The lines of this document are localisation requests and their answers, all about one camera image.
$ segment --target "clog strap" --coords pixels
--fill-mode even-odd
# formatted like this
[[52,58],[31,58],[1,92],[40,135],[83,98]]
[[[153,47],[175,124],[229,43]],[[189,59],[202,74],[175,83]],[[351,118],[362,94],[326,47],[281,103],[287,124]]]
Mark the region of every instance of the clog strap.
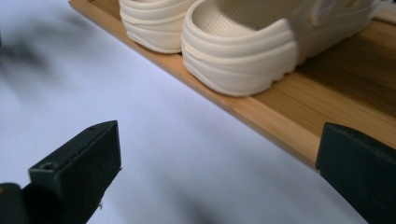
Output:
[[313,4],[310,21],[314,26],[322,25],[337,8],[364,7],[375,0],[316,0]]

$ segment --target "clog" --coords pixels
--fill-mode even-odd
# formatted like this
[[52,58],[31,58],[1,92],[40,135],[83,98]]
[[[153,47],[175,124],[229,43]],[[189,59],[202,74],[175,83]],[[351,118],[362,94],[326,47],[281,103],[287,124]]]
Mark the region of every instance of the clog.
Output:
[[183,63],[214,91],[255,94],[363,29],[378,2],[198,0],[184,20]]
[[127,35],[160,53],[178,53],[184,16],[195,0],[120,0]]

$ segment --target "wooden shelf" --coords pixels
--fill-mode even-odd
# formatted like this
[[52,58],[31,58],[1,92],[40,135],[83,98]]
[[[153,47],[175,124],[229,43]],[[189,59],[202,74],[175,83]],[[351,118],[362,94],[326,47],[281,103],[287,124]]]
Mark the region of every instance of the wooden shelf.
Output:
[[308,60],[263,93],[217,94],[183,66],[125,33],[118,0],[71,0],[76,11],[200,92],[257,132],[314,167],[325,122],[342,124],[396,148],[396,13],[383,8],[363,31]]

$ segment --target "white surface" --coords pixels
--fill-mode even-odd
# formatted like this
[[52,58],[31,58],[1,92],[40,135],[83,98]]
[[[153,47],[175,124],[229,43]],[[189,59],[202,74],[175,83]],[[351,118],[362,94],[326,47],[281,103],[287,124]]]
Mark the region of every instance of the white surface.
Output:
[[89,223],[365,223],[317,173],[82,18],[0,2],[0,183],[117,119],[123,170]]

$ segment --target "hole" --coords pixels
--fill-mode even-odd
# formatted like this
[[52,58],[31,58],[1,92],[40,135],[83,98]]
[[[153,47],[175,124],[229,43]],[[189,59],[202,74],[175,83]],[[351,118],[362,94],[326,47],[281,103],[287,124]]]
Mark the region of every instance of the hole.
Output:
[[5,189],[0,189],[0,197],[6,194],[6,190]]
[[56,164],[53,162],[47,162],[44,165],[41,166],[41,168],[43,168],[44,170],[55,170]]

